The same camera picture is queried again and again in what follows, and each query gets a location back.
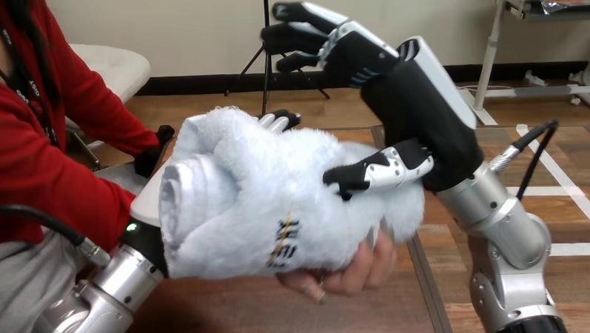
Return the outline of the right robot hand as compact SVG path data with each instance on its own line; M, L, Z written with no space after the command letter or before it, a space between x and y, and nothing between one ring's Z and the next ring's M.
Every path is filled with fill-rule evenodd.
M265 50L280 56L277 71L305 66L360 91L384 125L386 144L416 138L434 158L423 179L442 192L473 179L483 164L475 115L425 40L393 47L348 16L307 1L273 4L276 24L261 31Z

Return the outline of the person's hand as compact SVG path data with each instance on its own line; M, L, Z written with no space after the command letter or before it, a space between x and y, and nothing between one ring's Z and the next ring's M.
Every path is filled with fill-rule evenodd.
M330 295L352 297L382 287L392 273L398 253L392 229L386 223L378 228L378 237L360 243L345 269L335 272L296 269L277 274L279 284L320 305Z

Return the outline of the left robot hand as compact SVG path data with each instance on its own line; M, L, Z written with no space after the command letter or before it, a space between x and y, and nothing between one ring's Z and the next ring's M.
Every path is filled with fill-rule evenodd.
M150 168L150 173L135 191L136 197L130 206L130 220L120 237L122 246L126 245L139 252L166 278L169 275L160 230L158 198L166 167L166 164L160 162L174 134L175 130L170 125L158 128L156 135L160 142L160 151L155 165Z

